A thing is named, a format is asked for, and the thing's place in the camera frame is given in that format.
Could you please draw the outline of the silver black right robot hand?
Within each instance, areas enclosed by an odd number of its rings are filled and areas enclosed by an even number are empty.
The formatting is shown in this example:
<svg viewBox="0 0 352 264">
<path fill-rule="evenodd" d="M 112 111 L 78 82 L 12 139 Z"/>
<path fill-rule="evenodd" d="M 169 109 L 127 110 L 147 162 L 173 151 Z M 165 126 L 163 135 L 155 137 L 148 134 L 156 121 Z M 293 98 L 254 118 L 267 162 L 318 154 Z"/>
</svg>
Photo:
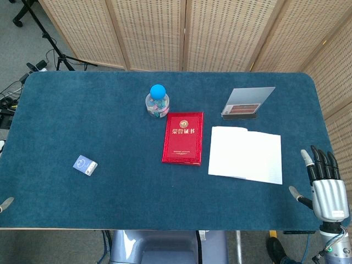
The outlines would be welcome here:
<svg viewBox="0 0 352 264">
<path fill-rule="evenodd" d="M 313 210 L 323 222 L 342 222 L 349 217 L 349 205 L 344 181 L 340 177 L 338 162 L 333 153 L 324 153 L 311 146 L 313 158 L 301 150 L 309 176 L 312 199 L 303 197 L 294 186 L 289 187 L 297 202 Z"/>
</svg>

